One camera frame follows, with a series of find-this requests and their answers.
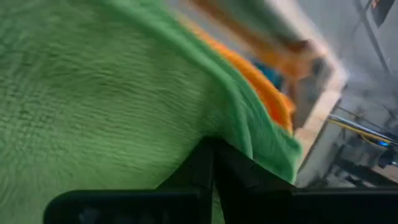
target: orange fabric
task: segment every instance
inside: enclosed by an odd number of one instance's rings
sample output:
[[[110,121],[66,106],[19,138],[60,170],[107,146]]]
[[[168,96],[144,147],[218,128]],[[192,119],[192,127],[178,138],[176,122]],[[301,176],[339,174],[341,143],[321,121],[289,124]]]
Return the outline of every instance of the orange fabric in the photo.
[[[284,129],[292,132],[291,114],[295,111],[295,105],[284,96],[275,86],[258,70],[251,62],[230,50],[217,40],[211,38],[206,32],[193,24],[189,24],[193,32],[204,40],[211,48],[216,50],[226,60],[232,63],[256,90],[259,98],[270,117]]]

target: orange microfiber towel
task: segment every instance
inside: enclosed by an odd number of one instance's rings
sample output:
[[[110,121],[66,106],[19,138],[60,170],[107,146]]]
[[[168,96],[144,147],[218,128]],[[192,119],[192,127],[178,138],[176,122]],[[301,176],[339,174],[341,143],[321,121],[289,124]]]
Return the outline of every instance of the orange microfiber towel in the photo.
[[[295,111],[295,105],[284,96],[275,86],[258,70],[251,62],[230,50],[217,40],[210,37],[192,22],[186,23],[189,28],[212,49],[216,50],[226,60],[232,63],[256,90],[259,98],[267,108],[269,116],[284,129],[292,132],[291,114]]]

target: blue light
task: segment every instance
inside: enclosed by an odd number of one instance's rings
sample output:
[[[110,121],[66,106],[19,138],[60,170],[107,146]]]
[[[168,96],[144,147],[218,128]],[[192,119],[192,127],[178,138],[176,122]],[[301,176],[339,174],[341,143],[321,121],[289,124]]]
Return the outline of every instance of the blue light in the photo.
[[[386,142],[379,141],[379,145],[380,145],[380,146],[388,146],[389,144],[386,143]]]

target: floor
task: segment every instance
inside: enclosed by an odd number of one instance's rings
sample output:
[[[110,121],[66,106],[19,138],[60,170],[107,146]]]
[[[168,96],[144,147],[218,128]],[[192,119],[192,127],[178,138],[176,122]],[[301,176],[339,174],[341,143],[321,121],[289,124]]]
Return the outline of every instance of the floor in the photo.
[[[354,6],[346,0],[298,0],[302,10],[311,18],[349,71],[346,90],[334,114],[353,119],[346,111],[360,114],[375,125],[384,128],[394,125],[398,113],[398,3],[395,2],[384,24],[377,28],[370,12],[367,14],[392,74],[384,72],[371,44],[365,26]],[[296,185],[308,186],[321,177],[337,153],[341,128],[325,124],[322,135],[305,165],[301,168]]]

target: green microfiber towel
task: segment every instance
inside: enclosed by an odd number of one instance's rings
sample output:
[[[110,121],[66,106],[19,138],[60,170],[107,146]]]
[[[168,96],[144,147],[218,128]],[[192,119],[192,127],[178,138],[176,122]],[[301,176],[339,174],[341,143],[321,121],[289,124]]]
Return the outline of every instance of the green microfiber towel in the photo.
[[[153,189],[207,135],[292,182],[299,144],[155,0],[0,3],[0,220],[75,189]]]

